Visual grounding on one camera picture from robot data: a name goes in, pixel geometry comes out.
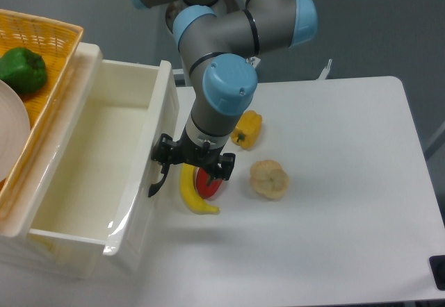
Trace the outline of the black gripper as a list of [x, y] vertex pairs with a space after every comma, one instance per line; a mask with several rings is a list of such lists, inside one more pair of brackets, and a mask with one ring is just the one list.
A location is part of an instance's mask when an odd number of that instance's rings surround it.
[[188, 136], [175, 142], [167, 133], [162, 133], [154, 146], [151, 159], [161, 166], [161, 181], [164, 182], [171, 165], [186, 163], [203, 168], [209, 177], [207, 185], [216, 180], [228, 181], [236, 160], [235, 153], [220, 154], [222, 147], [210, 149], [208, 145], [199, 147]]

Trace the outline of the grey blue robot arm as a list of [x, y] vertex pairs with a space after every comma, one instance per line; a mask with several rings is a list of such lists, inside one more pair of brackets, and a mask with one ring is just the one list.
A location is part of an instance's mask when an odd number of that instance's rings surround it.
[[232, 131], [250, 105], [257, 73], [248, 59], [311, 40], [318, 28], [312, 0], [245, 0], [218, 15], [220, 0], [132, 0], [139, 8], [183, 1], [172, 34], [195, 101], [178, 141], [162, 134], [152, 160], [167, 175], [171, 165], [200, 167], [213, 179], [228, 180], [235, 156], [224, 153]]

